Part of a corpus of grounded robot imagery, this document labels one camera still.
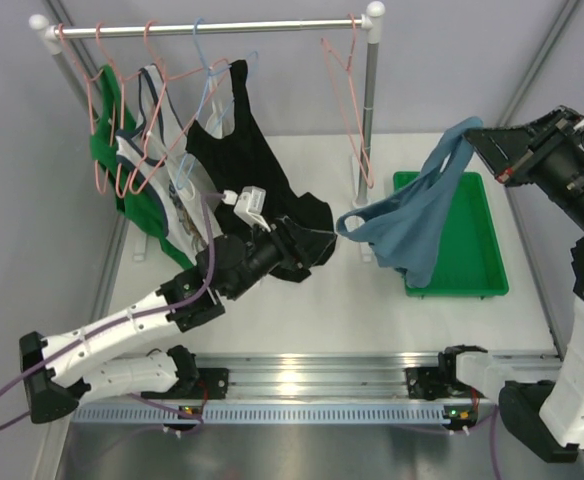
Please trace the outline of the blue tank top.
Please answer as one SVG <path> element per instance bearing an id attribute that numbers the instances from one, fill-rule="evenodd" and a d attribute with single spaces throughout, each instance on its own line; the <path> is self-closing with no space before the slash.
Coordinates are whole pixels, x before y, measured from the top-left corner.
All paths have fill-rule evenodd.
<path id="1" fill-rule="evenodd" d="M 383 200 L 342 215 L 336 232 L 368 244 L 378 266 L 401 273 L 408 286 L 428 286 L 453 197 L 474 155 L 464 134 L 482 126 L 473 116 L 447 129 L 414 180 Z"/>

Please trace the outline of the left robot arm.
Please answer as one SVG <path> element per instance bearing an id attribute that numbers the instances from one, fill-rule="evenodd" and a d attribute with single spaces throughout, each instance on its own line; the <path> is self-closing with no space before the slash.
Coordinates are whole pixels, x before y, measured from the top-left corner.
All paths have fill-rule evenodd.
<path id="1" fill-rule="evenodd" d="M 247 238 L 221 235 L 177 274 L 136 303 L 63 334 L 36 331 L 19 340 L 23 386 L 34 424 L 44 424 L 103 398 L 128 394 L 186 397 L 199 371 L 183 346 L 132 356 L 132 351 L 202 326 L 280 268 L 306 273 L 335 245 L 336 235 L 302 227 L 288 217 L 253 226 Z"/>

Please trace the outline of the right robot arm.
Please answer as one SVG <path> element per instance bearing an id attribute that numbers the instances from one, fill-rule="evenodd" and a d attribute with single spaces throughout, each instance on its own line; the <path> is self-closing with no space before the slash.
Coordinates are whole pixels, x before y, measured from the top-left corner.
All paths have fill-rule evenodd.
<path id="1" fill-rule="evenodd" d="M 584 115 L 559 106 L 516 127 L 464 135 L 506 187 L 533 184 L 584 234 Z M 506 430 L 546 463 L 584 452 L 584 235 L 570 250 L 573 326 L 556 380 L 522 382 L 486 350 L 459 345 L 438 355 L 438 382 L 450 396 L 474 388 L 499 409 Z"/>

